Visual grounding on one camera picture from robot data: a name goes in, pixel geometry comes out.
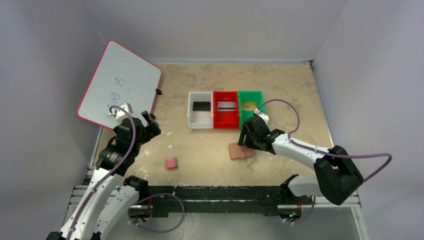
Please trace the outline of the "red plastic bin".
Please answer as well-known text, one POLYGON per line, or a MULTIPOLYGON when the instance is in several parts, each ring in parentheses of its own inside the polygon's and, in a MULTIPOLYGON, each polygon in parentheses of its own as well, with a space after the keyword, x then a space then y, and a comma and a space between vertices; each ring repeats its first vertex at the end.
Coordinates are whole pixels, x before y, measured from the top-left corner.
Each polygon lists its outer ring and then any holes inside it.
POLYGON ((213 127, 215 129, 238 129, 240 125, 239 98, 237 91, 213 92, 213 127), (233 109, 219 109, 219 103, 231 104, 233 109))

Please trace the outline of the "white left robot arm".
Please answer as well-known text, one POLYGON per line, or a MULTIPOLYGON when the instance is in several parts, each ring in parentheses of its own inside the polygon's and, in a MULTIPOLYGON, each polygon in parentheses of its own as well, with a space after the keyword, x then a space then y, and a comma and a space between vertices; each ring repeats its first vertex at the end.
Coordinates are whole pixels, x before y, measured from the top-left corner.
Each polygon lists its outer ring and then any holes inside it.
POLYGON ((76 209, 59 231, 50 232, 49 240, 102 240, 108 226, 113 226, 124 209, 132 204, 142 205, 149 199, 147 181, 135 176, 124 182, 123 193, 107 202, 112 191, 135 162, 143 144, 161 134, 155 116, 141 113, 147 125, 119 106, 113 116, 119 123, 113 128, 115 136, 98 154, 96 168, 76 209))

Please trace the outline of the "pink eraser block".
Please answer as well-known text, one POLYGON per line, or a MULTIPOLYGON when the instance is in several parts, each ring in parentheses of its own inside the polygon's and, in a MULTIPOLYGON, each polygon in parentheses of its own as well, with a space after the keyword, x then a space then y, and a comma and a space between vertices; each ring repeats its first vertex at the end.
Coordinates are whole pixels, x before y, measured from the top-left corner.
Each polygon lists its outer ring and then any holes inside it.
POLYGON ((165 167, 167 170, 177 169, 179 167, 178 158, 168 158, 165 160, 165 167))

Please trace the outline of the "brown leather card holder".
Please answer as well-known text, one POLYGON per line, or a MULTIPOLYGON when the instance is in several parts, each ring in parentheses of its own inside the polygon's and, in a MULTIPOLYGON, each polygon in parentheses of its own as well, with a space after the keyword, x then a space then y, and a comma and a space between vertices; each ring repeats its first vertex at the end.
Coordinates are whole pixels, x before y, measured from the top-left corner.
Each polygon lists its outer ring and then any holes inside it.
POLYGON ((231 160, 246 160, 255 156, 255 150, 246 146, 240 146, 237 143, 228 145, 229 156, 231 160))

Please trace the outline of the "green plastic bin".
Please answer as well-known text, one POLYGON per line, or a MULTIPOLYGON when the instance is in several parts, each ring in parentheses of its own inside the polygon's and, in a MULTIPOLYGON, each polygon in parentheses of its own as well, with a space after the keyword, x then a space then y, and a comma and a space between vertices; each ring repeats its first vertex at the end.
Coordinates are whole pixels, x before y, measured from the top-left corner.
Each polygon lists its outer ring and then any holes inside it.
POLYGON ((261 91, 238 91, 238 106, 239 106, 239 128, 242 128, 243 123, 254 115, 254 111, 242 111, 242 102, 256 102, 257 107, 264 103, 263 93, 261 91))

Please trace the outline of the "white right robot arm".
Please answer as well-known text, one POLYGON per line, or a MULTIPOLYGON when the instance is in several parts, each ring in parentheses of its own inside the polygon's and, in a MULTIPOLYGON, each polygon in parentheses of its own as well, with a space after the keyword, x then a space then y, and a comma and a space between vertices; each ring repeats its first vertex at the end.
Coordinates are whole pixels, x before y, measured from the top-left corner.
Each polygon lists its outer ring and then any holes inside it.
POLYGON ((340 206, 365 181, 343 147, 318 147, 290 138, 283 130, 270 130, 259 115, 243 123, 237 144, 287 157, 314 171, 313 176, 293 174, 281 184, 280 196, 288 204, 310 196, 340 206))

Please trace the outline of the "white plastic bin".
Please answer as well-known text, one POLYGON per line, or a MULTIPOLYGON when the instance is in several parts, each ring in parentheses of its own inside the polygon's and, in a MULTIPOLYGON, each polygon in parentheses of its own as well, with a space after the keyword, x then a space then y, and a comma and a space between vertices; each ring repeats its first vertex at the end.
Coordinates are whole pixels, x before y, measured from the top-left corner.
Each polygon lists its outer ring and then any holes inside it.
POLYGON ((189 91, 187 126, 189 129, 213 129, 213 92, 189 91))

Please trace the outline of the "pink framed whiteboard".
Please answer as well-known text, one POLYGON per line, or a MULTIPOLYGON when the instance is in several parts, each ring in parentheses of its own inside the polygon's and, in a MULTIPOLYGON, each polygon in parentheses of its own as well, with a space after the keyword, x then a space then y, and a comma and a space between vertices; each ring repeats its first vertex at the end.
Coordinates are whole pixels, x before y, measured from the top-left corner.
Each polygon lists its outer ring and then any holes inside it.
POLYGON ((120 43, 110 40, 78 105, 83 120, 113 129, 112 105, 131 105, 134 117, 153 112, 162 71, 120 43))

